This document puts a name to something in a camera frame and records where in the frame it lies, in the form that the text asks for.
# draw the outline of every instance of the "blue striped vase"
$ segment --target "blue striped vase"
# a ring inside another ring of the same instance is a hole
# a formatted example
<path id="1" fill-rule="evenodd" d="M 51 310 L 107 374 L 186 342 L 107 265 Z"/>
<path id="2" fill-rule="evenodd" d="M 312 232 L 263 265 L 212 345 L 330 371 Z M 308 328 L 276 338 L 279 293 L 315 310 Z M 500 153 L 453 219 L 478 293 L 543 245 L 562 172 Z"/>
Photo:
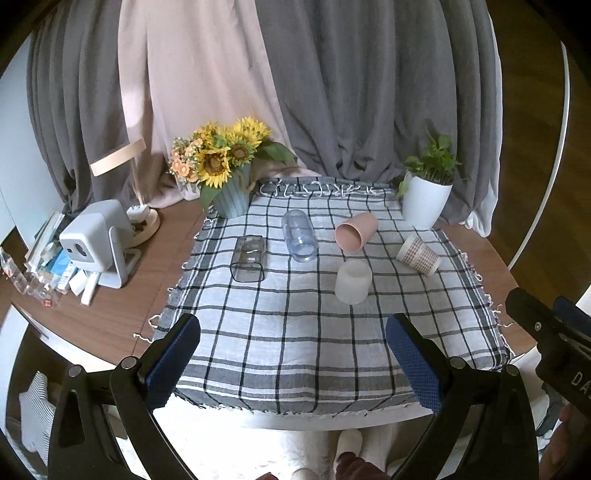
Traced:
<path id="1" fill-rule="evenodd" d="M 246 215 L 251 202 L 251 192 L 248 191 L 251 174 L 250 164 L 232 173 L 222 191 L 213 199 L 213 205 L 223 218 L 235 218 Z"/>

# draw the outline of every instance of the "metal bolt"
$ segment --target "metal bolt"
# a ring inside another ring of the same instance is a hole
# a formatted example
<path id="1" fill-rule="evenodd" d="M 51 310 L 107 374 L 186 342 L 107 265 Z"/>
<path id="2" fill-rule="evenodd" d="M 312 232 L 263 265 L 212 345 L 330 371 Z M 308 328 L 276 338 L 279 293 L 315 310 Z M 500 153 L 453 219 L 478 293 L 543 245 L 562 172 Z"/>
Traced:
<path id="1" fill-rule="evenodd" d="M 137 364 L 138 359 L 134 356 L 127 356 L 121 361 L 121 367 L 125 370 L 129 370 L 130 368 L 135 367 Z"/>
<path id="2" fill-rule="evenodd" d="M 507 373 L 513 377 L 519 375 L 519 369 L 515 365 L 509 364 L 505 367 L 505 369 L 507 370 Z"/>
<path id="3" fill-rule="evenodd" d="M 77 377 L 80 375 L 80 372 L 82 372 L 82 367 L 80 365 L 74 365 L 68 370 L 68 375 L 71 377 Z"/>
<path id="4" fill-rule="evenodd" d="M 449 359 L 449 364 L 453 368 L 457 368 L 458 370 L 461 370 L 462 368 L 464 368 L 466 366 L 466 361 L 463 358 L 460 358 L 458 356 L 453 356 Z"/>

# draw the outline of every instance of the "projector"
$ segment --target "projector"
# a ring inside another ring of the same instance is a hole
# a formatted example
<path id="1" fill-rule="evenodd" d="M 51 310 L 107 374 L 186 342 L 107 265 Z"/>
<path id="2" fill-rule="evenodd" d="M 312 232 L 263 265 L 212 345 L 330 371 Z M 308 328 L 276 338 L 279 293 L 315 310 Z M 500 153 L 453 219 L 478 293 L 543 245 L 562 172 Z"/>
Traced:
<path id="1" fill-rule="evenodd" d="M 118 200 L 92 203 L 60 234 L 72 263 L 91 272 L 82 303 L 90 303 L 97 283 L 110 288 L 125 284 L 141 255 L 127 248 L 133 238 L 134 229 Z"/>

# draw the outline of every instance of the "checkered tablecloth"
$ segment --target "checkered tablecloth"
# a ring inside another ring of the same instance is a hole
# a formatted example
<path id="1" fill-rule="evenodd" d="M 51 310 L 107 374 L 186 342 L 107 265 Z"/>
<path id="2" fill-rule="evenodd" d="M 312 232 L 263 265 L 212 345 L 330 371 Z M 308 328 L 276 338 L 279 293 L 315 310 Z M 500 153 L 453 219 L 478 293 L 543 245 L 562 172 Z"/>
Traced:
<path id="1" fill-rule="evenodd" d="M 481 369 L 502 365 L 508 350 L 469 265 L 441 230 L 417 232 L 406 224 L 395 192 L 385 187 L 276 180 L 261 186 L 246 216 L 208 222 L 155 336 L 164 336 L 183 312 L 200 320 L 201 343 L 177 393 L 200 405 L 275 413 L 338 414 L 414 401 L 385 341 L 385 323 L 397 312 L 447 356 Z M 281 230 L 288 209 L 310 216 L 319 242 L 315 260 L 290 258 Z M 350 257 L 365 259 L 374 279 L 368 299 L 348 306 L 333 293 L 347 258 L 334 228 L 366 211 L 378 218 L 378 231 Z M 415 232 L 442 257 L 432 277 L 395 260 Z M 230 274 L 236 239 L 245 234 L 267 239 L 260 284 L 237 283 Z"/>

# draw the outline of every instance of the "wooden tabletop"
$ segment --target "wooden tabletop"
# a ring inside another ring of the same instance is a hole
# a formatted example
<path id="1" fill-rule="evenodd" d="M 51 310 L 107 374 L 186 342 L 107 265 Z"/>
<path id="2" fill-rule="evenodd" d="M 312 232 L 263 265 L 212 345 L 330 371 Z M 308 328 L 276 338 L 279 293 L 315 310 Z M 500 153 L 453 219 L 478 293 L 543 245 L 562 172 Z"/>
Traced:
<path id="1" fill-rule="evenodd" d="M 89 307 L 80 304 L 80 297 L 68 293 L 56 307 L 45 308 L 30 296 L 19 295 L 12 286 L 11 300 L 21 310 L 57 335 L 112 364 L 128 355 L 141 356 L 149 343 L 134 333 L 151 339 L 153 328 L 148 319 L 160 314 L 168 299 L 168 288 L 182 276 L 181 265 L 194 244 L 194 236 L 203 224 L 204 214 L 198 200 L 182 201 L 159 210 L 158 232 L 140 246 L 142 257 L 128 283 L 120 289 L 98 287 Z M 504 313 L 502 304 L 507 293 L 517 286 L 503 260 L 486 238 L 462 225 L 441 226 L 452 242 L 468 253 L 475 270 L 482 275 L 485 291 L 499 310 L 499 322 L 509 345 L 517 354 L 531 349 L 535 341 Z"/>

